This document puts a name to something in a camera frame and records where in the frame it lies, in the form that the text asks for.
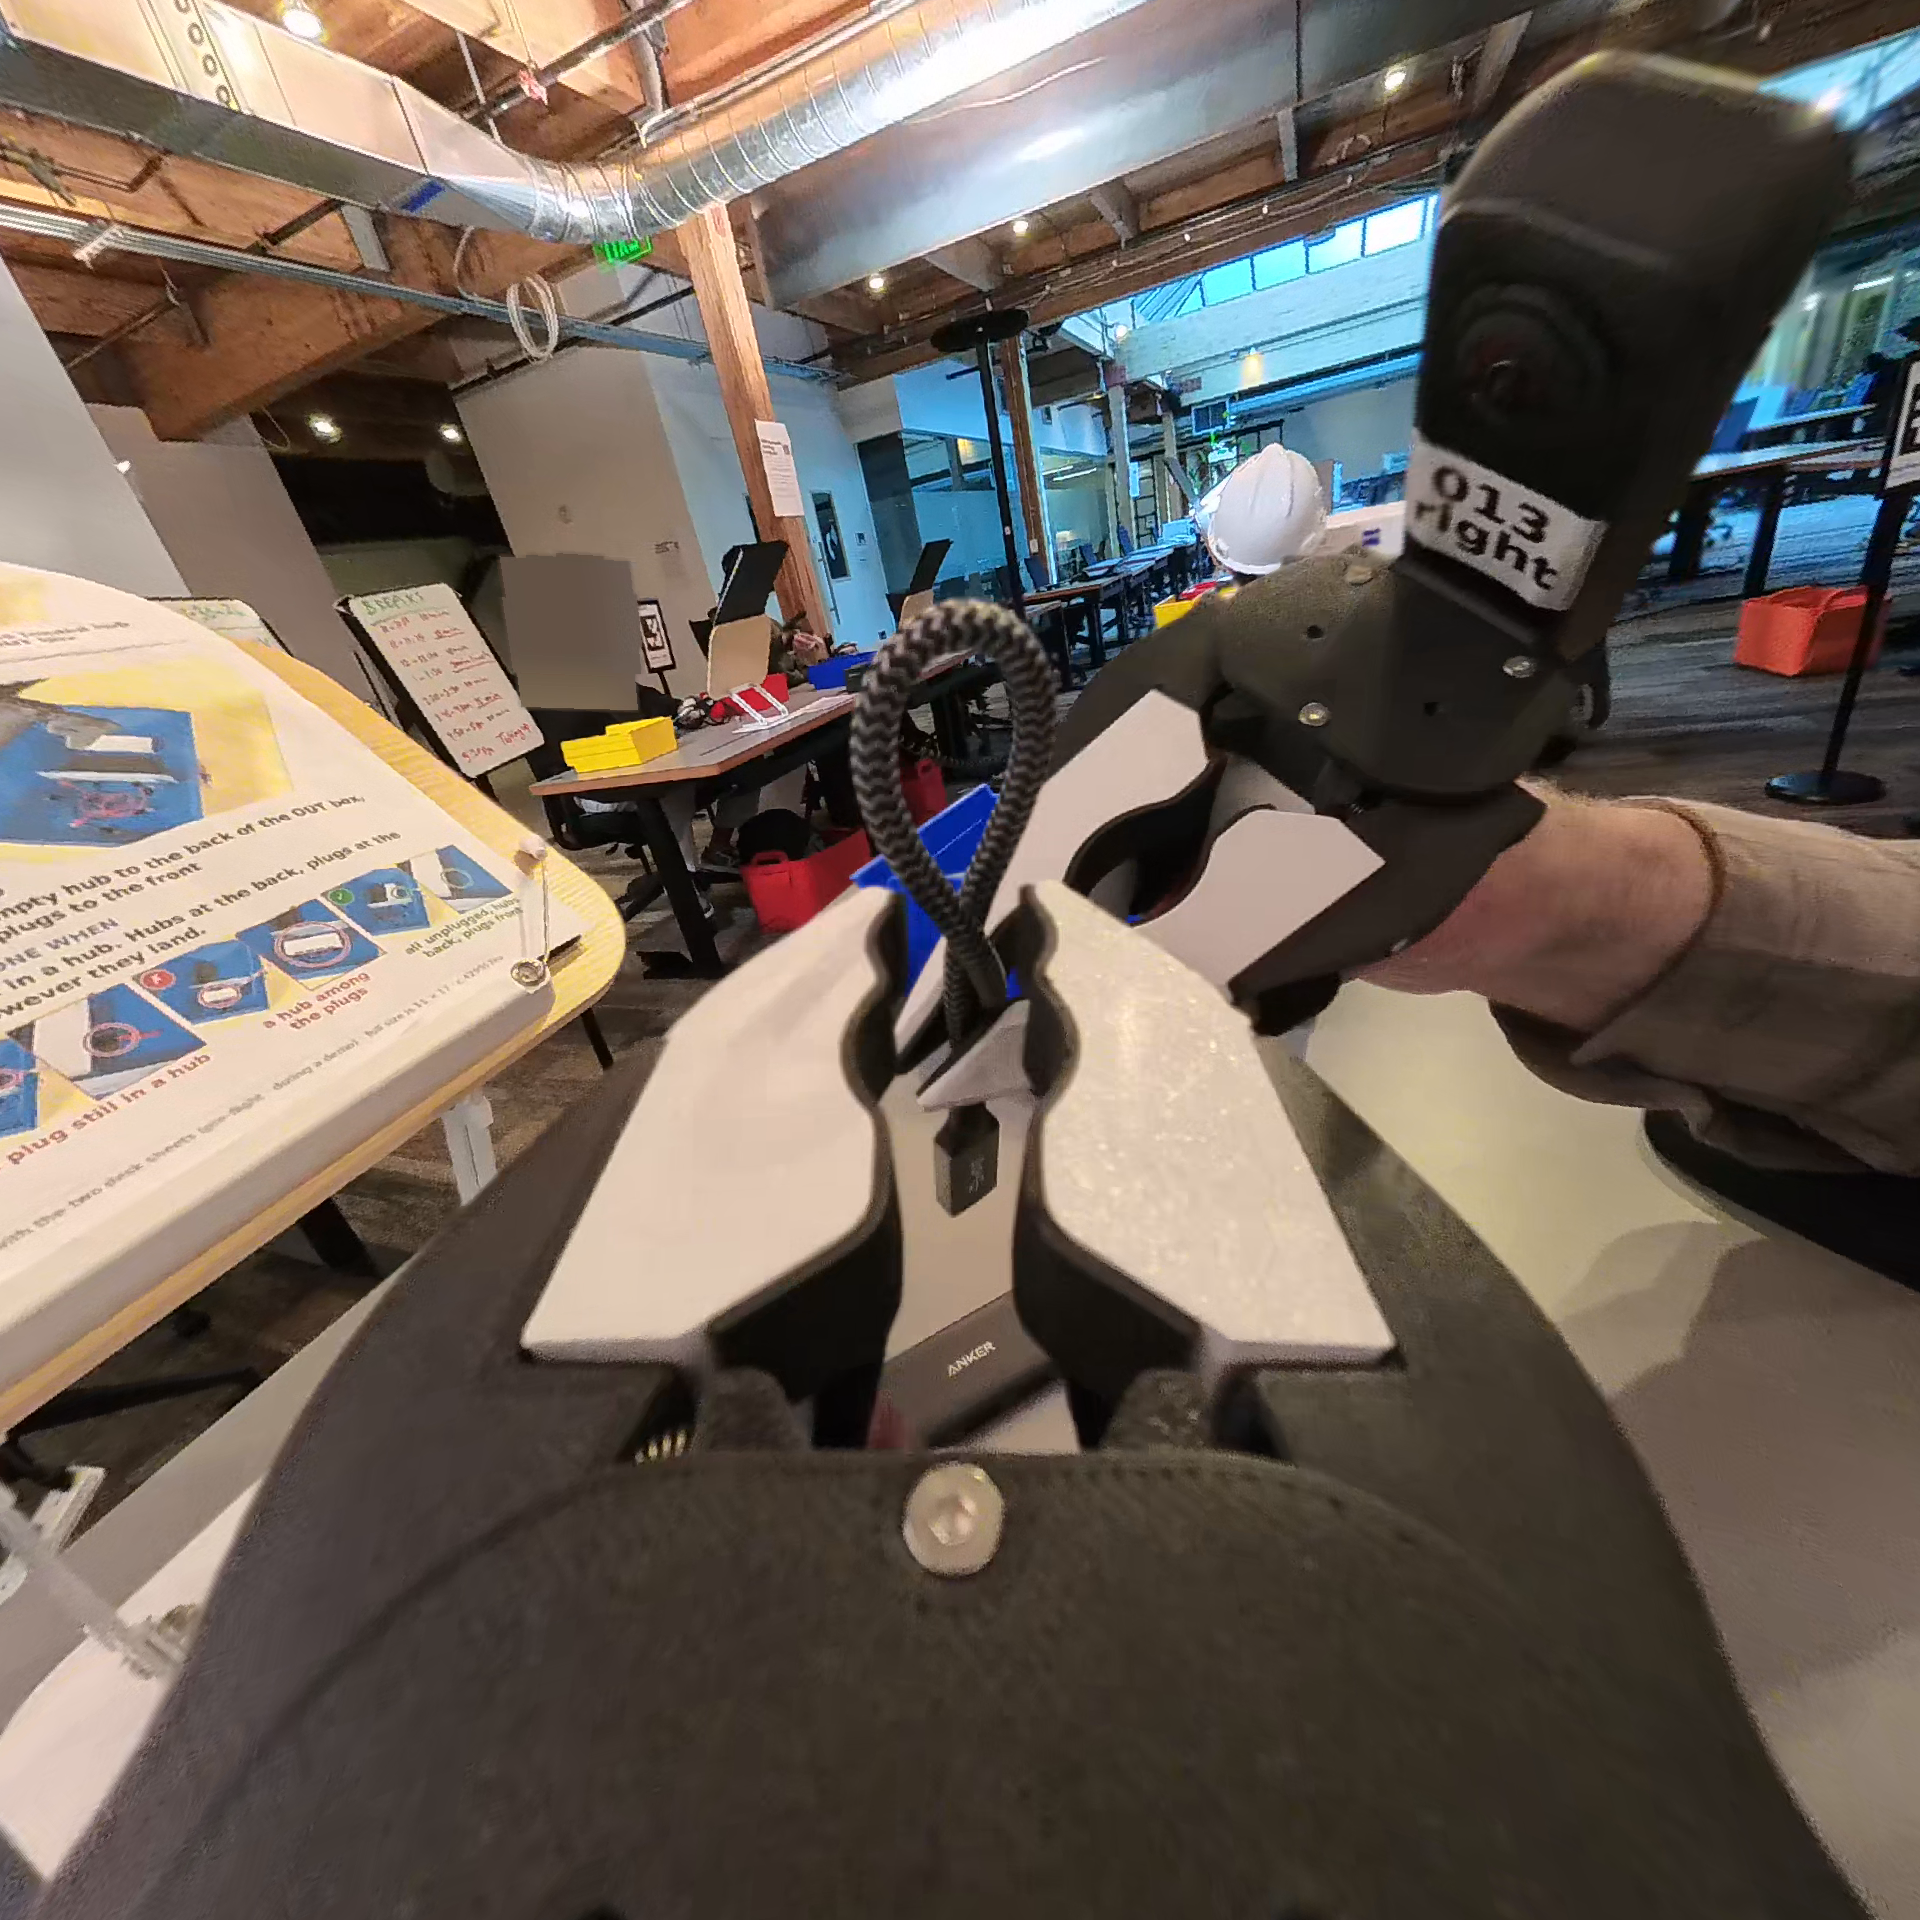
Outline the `black pole with round disc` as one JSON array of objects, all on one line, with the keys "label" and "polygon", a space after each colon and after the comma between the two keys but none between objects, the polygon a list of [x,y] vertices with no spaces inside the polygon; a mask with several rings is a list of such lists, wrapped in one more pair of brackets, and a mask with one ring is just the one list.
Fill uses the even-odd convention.
[{"label": "black pole with round disc", "polygon": [[993,486],[1006,567],[1006,597],[1025,612],[1026,597],[1049,583],[1044,495],[1034,440],[1034,401],[1025,363],[1026,313],[989,309],[940,327],[930,343],[946,356],[974,355],[988,417]]}]

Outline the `grey work table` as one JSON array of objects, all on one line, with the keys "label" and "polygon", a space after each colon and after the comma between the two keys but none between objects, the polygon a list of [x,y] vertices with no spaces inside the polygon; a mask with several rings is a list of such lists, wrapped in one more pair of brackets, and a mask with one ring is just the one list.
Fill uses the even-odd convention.
[{"label": "grey work table", "polygon": [[673,798],[708,801],[748,785],[769,785],[802,768],[805,760],[813,760],[818,751],[845,748],[855,707],[857,697],[851,689],[802,688],[773,723],[755,725],[740,718],[708,726],[684,735],[676,749],[638,768],[538,779],[532,795],[551,809],[596,795],[631,801],[638,812],[639,845],[660,881],[684,945],[684,957],[663,957],[665,974],[717,977],[730,972],[730,963],[715,945],[703,893],[684,854],[682,836],[665,813],[665,801]]}]

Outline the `person's right hand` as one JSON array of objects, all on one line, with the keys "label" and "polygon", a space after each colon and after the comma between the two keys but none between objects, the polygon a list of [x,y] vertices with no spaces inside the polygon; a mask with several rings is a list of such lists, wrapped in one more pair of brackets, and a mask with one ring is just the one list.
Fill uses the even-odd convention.
[{"label": "person's right hand", "polygon": [[1525,782],[1541,821],[1418,943],[1361,972],[1406,993],[1469,992],[1590,1035],[1692,945],[1717,895],[1709,845],[1668,806]]}]

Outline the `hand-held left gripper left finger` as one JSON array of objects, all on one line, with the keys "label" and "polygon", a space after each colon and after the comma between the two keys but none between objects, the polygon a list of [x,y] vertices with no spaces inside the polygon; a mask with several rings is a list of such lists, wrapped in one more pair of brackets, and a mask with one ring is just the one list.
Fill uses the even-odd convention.
[{"label": "hand-held left gripper left finger", "polygon": [[903,1297],[879,1116],[903,983],[903,900],[855,886],[673,1027],[525,1319],[531,1359],[753,1368],[873,1409]]}]

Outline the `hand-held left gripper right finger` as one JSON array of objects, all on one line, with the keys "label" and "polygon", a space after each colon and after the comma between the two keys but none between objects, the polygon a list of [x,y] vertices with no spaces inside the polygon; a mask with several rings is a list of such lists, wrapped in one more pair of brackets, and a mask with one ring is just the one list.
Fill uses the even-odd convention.
[{"label": "hand-held left gripper right finger", "polygon": [[1150,1371],[1206,1393],[1268,1367],[1395,1349],[1247,1019],[1063,884],[1014,912],[1038,1093],[1014,1209],[1014,1308],[1084,1396]]}]

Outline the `blue storage bin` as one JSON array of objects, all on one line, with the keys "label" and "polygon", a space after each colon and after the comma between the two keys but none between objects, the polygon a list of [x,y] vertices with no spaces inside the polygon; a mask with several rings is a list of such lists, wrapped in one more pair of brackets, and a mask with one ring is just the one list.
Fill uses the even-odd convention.
[{"label": "blue storage bin", "polygon": [[[969,788],[965,798],[954,800],[918,828],[924,847],[932,854],[945,880],[955,893],[965,886],[965,876],[996,804],[996,788],[978,784]],[[853,884],[859,889],[891,891],[906,900],[906,983],[915,987],[940,945],[940,927],[906,891],[906,884],[884,856],[871,856],[865,865],[859,865],[853,876]]]}]

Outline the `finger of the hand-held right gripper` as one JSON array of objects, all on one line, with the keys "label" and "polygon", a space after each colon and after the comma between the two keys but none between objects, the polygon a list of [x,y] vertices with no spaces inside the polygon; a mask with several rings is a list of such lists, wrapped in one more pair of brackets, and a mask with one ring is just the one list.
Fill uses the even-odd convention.
[{"label": "finger of the hand-held right gripper", "polygon": [[1137,931],[1225,998],[1246,1004],[1241,980],[1251,968],[1382,864],[1325,813],[1251,806],[1215,833],[1187,891]]},{"label": "finger of the hand-held right gripper", "polygon": [[988,913],[994,984],[977,992],[974,1024],[994,1024],[1025,945],[1012,927],[1029,886],[1060,881],[1092,895],[1129,862],[1145,871],[1170,854],[1188,886],[1138,931],[1218,984],[1218,756],[1198,708],[1147,689],[1051,775],[1034,806]]}]

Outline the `red storage bin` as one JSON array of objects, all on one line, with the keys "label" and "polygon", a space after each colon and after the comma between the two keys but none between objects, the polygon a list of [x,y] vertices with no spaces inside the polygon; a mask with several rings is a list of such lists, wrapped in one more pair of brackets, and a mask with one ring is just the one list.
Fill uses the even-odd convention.
[{"label": "red storage bin", "polygon": [[1863,624],[1865,588],[1789,588],[1741,600],[1735,664],[1778,679],[1849,670]]},{"label": "red storage bin", "polygon": [[849,832],[823,849],[787,856],[769,849],[743,859],[739,876],[758,926],[779,936],[802,927],[853,881],[873,856],[869,833]]}]

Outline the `white hard hat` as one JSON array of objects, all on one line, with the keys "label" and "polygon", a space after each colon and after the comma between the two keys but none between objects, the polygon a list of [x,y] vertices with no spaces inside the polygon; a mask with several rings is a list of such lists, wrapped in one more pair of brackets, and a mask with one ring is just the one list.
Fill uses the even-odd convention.
[{"label": "white hard hat", "polygon": [[1313,551],[1329,526],[1329,491],[1303,452],[1265,445],[1201,495],[1193,523],[1213,571],[1251,583]]}]

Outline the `handwritten whiteboard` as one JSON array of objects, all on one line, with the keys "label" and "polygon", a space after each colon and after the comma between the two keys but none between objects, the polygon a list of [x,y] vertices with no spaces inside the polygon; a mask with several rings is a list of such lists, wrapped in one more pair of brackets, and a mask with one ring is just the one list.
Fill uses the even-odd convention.
[{"label": "handwritten whiteboard", "polygon": [[458,775],[476,782],[545,748],[539,723],[450,585],[348,595],[339,609]]}]

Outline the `black sign stanchion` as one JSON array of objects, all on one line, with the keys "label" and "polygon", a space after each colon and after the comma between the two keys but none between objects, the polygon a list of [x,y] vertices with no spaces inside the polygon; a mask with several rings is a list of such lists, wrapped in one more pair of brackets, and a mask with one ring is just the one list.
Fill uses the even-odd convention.
[{"label": "black sign stanchion", "polygon": [[1853,652],[1849,656],[1837,707],[1821,760],[1810,773],[1767,779],[1767,800],[1826,809],[1858,806],[1884,798],[1879,777],[1849,773],[1841,765],[1844,741],[1855,712],[1865,670],[1882,640],[1887,608],[1887,585],[1898,543],[1918,494],[1918,355],[1906,360],[1903,383],[1890,417],[1885,460],[1879,476],[1879,512],[1863,558],[1863,603]]}]

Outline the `instruction sheet wooden board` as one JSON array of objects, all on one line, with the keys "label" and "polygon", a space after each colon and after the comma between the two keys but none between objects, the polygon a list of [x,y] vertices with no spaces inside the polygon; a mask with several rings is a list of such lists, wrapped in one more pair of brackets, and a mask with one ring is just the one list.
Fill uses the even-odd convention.
[{"label": "instruction sheet wooden board", "polygon": [[614,983],[607,891],[308,667],[5,564],[5,1427]]}]

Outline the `wooden post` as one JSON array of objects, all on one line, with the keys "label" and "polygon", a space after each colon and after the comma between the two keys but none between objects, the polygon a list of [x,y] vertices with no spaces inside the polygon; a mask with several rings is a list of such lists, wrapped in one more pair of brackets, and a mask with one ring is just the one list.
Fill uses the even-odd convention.
[{"label": "wooden post", "polygon": [[790,489],[796,510],[782,512],[779,494],[771,483],[761,452],[758,427],[777,424],[777,411],[727,206],[711,204],[701,207],[676,229],[676,238],[703,324],[707,350],[743,471],[755,531],[761,541],[783,541],[787,548],[775,579],[775,599],[783,619],[797,619],[805,632],[827,640],[831,636],[831,619],[812,558],[805,503]]}]

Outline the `white object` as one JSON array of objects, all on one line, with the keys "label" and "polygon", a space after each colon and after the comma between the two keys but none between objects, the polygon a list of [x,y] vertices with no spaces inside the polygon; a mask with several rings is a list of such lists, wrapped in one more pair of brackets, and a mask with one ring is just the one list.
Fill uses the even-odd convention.
[{"label": "white object", "polygon": [[[1012,1303],[1012,1253],[1025,1133],[1035,1110],[1020,1041],[994,1038],[980,1064],[915,1070],[879,1112],[897,1163],[903,1297],[887,1339],[871,1448],[994,1454],[1074,1452],[1063,1382]],[[941,1142],[966,1109],[946,1083],[985,1097],[989,1133]]]}]

